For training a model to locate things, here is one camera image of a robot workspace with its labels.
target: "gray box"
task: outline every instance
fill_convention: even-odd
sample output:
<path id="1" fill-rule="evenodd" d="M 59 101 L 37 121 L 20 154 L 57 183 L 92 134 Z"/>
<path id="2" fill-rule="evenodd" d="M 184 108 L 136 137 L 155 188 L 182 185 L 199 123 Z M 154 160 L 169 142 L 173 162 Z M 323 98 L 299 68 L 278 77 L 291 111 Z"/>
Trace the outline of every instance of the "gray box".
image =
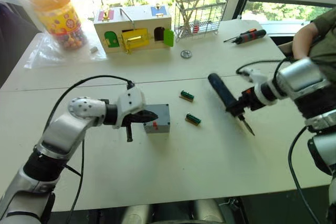
<path id="1" fill-rule="evenodd" d="M 169 104 L 146 105 L 145 109 L 158 115 L 158 119 L 143 124 L 146 133 L 168 133 L 170 131 Z"/>

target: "blue sticker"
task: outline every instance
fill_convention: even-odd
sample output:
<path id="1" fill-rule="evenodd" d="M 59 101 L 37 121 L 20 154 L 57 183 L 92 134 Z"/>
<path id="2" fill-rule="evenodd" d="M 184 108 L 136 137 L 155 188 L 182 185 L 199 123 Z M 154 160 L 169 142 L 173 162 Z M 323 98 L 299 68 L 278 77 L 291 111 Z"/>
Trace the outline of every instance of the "blue sticker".
<path id="1" fill-rule="evenodd" d="M 157 9 L 156 7 L 151 7 L 151 10 L 152 10 L 152 16 L 156 16 L 157 13 L 167 15 L 166 8 L 164 8 L 164 6 L 161 6 L 159 9 Z"/>

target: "orange lid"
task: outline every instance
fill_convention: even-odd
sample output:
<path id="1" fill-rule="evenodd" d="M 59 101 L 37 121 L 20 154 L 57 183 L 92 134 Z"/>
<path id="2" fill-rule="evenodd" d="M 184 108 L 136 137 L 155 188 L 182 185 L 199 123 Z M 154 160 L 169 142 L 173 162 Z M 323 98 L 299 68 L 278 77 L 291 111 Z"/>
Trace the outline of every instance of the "orange lid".
<path id="1" fill-rule="evenodd" d="M 34 9 L 40 12 L 47 12 L 49 10 L 56 10 L 67 5 L 70 0 L 31 0 Z"/>

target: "wooden lock box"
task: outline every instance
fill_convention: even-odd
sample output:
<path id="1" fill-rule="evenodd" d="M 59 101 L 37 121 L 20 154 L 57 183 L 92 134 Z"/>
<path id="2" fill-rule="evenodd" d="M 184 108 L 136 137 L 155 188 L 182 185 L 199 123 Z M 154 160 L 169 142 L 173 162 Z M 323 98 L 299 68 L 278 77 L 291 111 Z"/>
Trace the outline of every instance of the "wooden lock box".
<path id="1" fill-rule="evenodd" d="M 173 46 L 172 17 L 167 6 L 100 10 L 94 24 L 106 53 Z"/>

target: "green battery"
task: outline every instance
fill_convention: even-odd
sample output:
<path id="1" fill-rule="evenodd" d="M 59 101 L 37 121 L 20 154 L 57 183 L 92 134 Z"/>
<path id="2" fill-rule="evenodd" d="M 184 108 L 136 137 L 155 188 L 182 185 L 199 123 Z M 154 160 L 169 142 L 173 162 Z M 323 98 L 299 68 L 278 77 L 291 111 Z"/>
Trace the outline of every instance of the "green battery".
<path id="1" fill-rule="evenodd" d="M 185 120 L 187 122 L 190 122 L 196 126 L 198 126 L 200 123 L 201 123 L 201 119 L 198 119 L 197 117 L 191 115 L 190 113 L 188 113 L 186 116 L 185 116 Z"/>
<path id="2" fill-rule="evenodd" d="M 194 101 L 194 96 L 192 94 L 189 94 L 188 92 L 185 92 L 184 90 L 181 91 L 180 97 L 190 102 Z"/>

